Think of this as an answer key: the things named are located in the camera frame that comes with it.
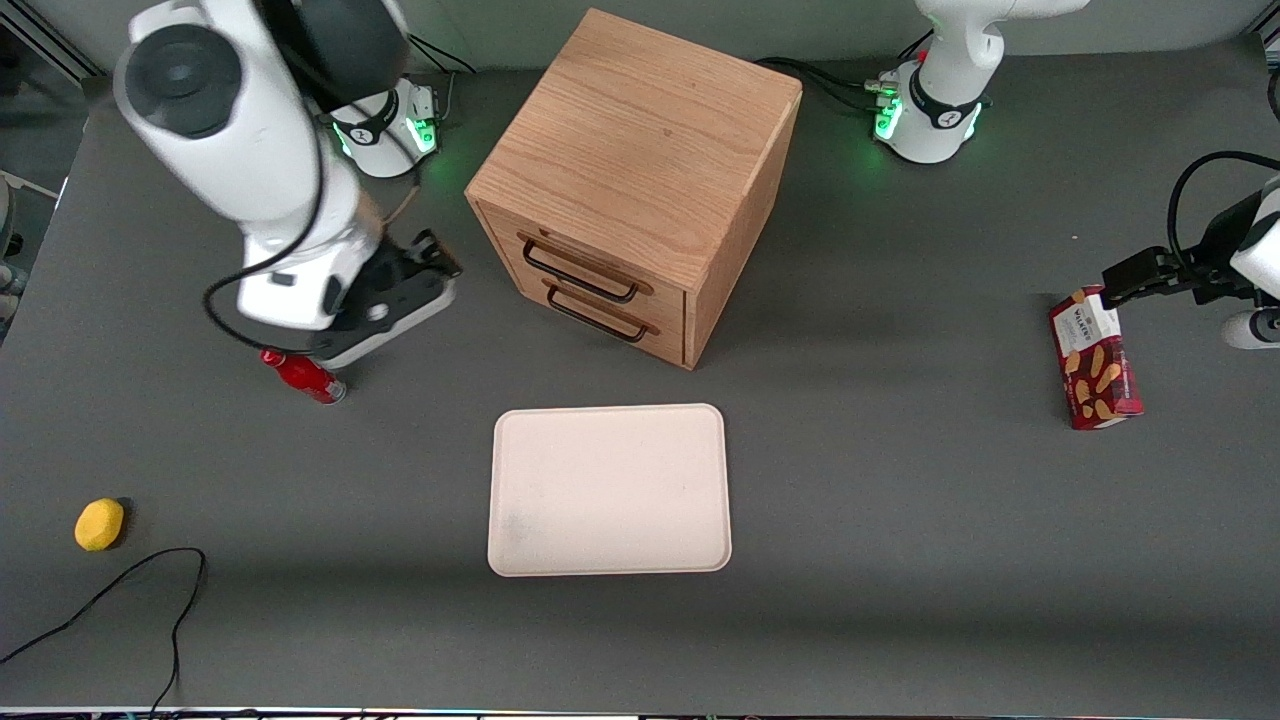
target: drawer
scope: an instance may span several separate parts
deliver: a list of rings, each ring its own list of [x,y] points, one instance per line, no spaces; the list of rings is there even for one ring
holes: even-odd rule
[[[544,307],[550,307],[650,355],[677,365],[684,363],[682,327],[672,329],[652,320],[643,320],[630,314],[625,305],[605,302],[573,286],[548,278],[543,278],[534,292],[524,288],[521,292]]]
[[[684,336],[684,291],[652,278],[636,278],[609,266],[607,259],[585,258],[557,233],[488,202],[481,209],[525,295],[545,295],[543,281],[549,281],[573,296],[596,300],[602,307],[618,310],[664,333]]]

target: white wall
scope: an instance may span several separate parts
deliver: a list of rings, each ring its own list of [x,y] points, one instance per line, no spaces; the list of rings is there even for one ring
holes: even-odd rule
[[[156,0],[29,0],[102,67]],[[545,67],[588,6],[742,58],[840,59],[900,50],[928,24],[910,0],[401,0],[413,31],[475,65]],[[1267,0],[1093,0],[1073,15],[1004,26],[1011,54],[1125,53],[1239,33]]]

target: wooden top surface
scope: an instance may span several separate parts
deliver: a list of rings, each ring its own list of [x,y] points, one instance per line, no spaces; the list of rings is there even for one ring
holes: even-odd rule
[[[791,77],[588,10],[467,192],[696,290],[799,97]]]

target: green led light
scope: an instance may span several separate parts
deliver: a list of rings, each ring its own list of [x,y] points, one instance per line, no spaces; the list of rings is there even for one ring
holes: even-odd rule
[[[404,127],[408,128],[410,136],[413,137],[413,143],[422,154],[428,154],[435,150],[435,123],[431,120],[420,120],[417,118],[404,118]]]
[[[881,140],[888,140],[893,137],[893,131],[897,129],[897,120],[902,117],[902,101],[895,97],[888,108],[881,110],[881,114],[882,117],[876,122],[876,135]]]
[[[973,109],[973,119],[969,120],[969,129],[964,131],[965,140],[973,137],[973,131],[978,127],[978,115],[980,114],[982,114],[982,102],[978,102],[978,106]]]
[[[347,138],[342,136],[342,131],[338,129],[338,123],[333,124],[333,132],[338,136],[338,142],[342,143],[342,154],[351,158],[351,147],[347,147]]]

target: red snack box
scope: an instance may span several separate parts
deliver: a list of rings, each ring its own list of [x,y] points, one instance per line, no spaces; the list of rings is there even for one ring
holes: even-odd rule
[[[1100,284],[1078,290],[1048,314],[1071,427],[1078,430],[1098,430],[1143,411],[1120,318],[1102,307],[1100,292]]]

